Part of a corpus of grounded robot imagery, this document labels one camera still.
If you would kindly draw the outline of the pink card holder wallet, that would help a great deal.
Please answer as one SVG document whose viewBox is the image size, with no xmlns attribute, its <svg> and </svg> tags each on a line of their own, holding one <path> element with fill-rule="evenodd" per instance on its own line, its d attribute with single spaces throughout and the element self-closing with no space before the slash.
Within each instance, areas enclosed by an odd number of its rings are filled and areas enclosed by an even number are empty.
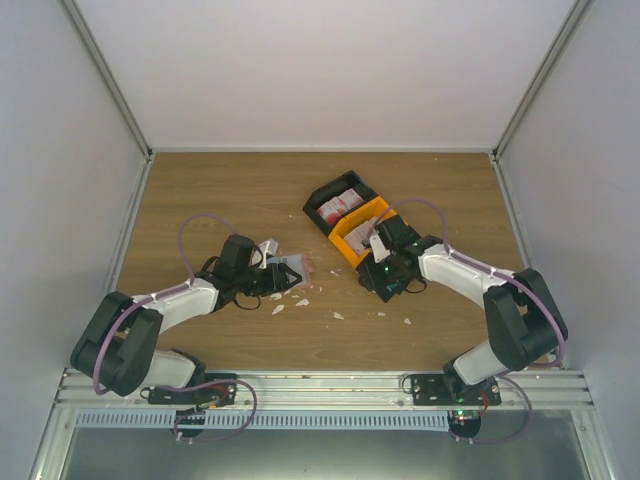
<svg viewBox="0 0 640 480">
<path fill-rule="evenodd" d="M 274 266 L 275 290 L 273 294 L 287 295 L 296 289 L 306 289 L 313 285 L 314 266 L 306 254 L 270 257 L 268 267 Z"/>
</svg>

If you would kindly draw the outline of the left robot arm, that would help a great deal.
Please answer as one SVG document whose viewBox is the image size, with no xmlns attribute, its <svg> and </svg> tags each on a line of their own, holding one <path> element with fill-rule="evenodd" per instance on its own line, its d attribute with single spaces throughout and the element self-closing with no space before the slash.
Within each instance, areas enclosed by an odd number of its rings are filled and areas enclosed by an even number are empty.
<svg viewBox="0 0 640 480">
<path fill-rule="evenodd" d="M 70 362 L 89 377 L 96 394 L 125 397 L 139 388 L 161 387 L 185 404 L 203 398 L 199 361 L 180 351 L 160 351 L 159 337 L 195 317 L 285 293 L 307 279 L 300 256 L 277 257 L 272 242 L 256 244 L 231 235 L 219 255 L 176 286 L 146 295 L 107 294 L 74 347 Z"/>
</svg>

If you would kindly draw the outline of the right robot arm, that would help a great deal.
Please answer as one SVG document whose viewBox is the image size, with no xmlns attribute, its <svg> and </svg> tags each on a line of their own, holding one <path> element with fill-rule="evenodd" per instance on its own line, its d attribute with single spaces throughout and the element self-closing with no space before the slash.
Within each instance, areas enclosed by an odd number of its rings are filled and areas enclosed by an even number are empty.
<svg viewBox="0 0 640 480">
<path fill-rule="evenodd" d="M 521 371 L 552 351 L 565 352 L 568 328 L 538 271 L 482 263 L 444 239 L 420 236 L 399 215 L 376 221 L 369 245 L 387 282 L 437 283 L 484 312 L 487 340 L 443 367 L 443 393 L 451 403 L 468 403 L 491 377 Z"/>
</svg>

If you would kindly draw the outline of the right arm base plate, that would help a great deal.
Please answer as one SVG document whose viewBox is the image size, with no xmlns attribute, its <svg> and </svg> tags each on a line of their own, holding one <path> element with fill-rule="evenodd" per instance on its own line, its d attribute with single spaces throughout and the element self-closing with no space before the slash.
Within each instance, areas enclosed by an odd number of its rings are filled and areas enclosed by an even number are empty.
<svg viewBox="0 0 640 480">
<path fill-rule="evenodd" d="M 495 380 L 474 386 L 452 387 L 443 373 L 412 373 L 404 377 L 401 389 L 411 396 L 414 406 L 499 406 L 500 388 Z"/>
</svg>

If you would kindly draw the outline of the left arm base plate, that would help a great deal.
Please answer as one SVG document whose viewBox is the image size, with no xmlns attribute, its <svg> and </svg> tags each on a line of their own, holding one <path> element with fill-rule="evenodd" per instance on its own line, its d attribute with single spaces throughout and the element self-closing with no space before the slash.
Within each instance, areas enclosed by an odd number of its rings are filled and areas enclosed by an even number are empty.
<svg viewBox="0 0 640 480">
<path fill-rule="evenodd" d="M 236 380 L 234 373 L 205 373 L 201 379 L 192 380 L 189 386 L 208 382 L 215 382 L 215 385 L 188 392 L 145 387 L 140 391 L 140 397 L 151 405 L 223 407 L 235 402 Z"/>
</svg>

